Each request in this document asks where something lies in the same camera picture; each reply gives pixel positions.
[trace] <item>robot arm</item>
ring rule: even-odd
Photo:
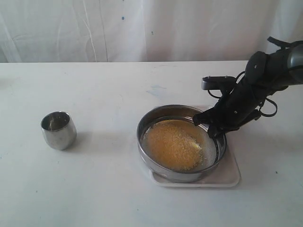
[[[203,90],[208,90],[210,95],[210,90],[220,90],[222,93],[213,108],[193,117],[195,125],[209,125],[208,135],[211,138],[238,130],[261,116],[274,116],[276,111],[273,114],[261,112],[265,100],[277,109],[275,102],[267,96],[285,90],[290,85],[303,84],[303,41],[286,43],[272,37],[267,40],[281,49],[272,54],[256,52],[249,59],[245,71],[237,78],[203,78]]]

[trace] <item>stainless steel bowl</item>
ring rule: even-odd
[[[191,122],[192,118],[195,114],[201,113],[202,111],[195,109],[190,106],[185,105],[165,105],[157,107],[151,111],[149,111],[139,122],[138,128],[137,128],[137,142],[138,142],[138,148],[139,152],[141,154],[141,157],[143,161],[146,163],[146,165],[152,169],[157,174],[173,181],[173,182],[193,182],[200,180],[201,178],[207,176],[210,174],[219,164],[220,160],[222,159],[227,142],[226,142],[226,136],[223,134],[222,136],[214,139],[214,143],[216,146],[216,156],[214,159],[214,162],[207,168],[201,168],[201,169],[194,169],[192,171],[186,171],[186,172],[179,172],[179,171],[173,171],[170,170],[159,163],[157,163],[155,160],[152,159],[152,157],[149,155],[149,152],[147,150],[144,150],[143,146],[143,137],[146,133],[146,131],[155,123],[164,121],[164,120],[183,120],[187,122]],[[199,127],[203,128],[205,131],[207,131],[207,126],[205,125],[199,125]]]

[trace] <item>table surface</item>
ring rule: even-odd
[[[136,127],[155,106],[213,105],[204,76],[246,61],[0,64],[0,226],[303,226],[303,89],[272,96],[273,118],[227,134],[242,181],[171,189],[137,163]],[[67,111],[78,131],[48,147],[40,121]],[[264,111],[273,108],[267,104]]]

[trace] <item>white backdrop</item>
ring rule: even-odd
[[[303,0],[0,0],[0,62],[246,60],[303,39]]]

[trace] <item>metal cup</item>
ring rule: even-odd
[[[77,137],[75,125],[66,112],[50,113],[41,121],[41,128],[46,143],[54,149],[67,149]]]

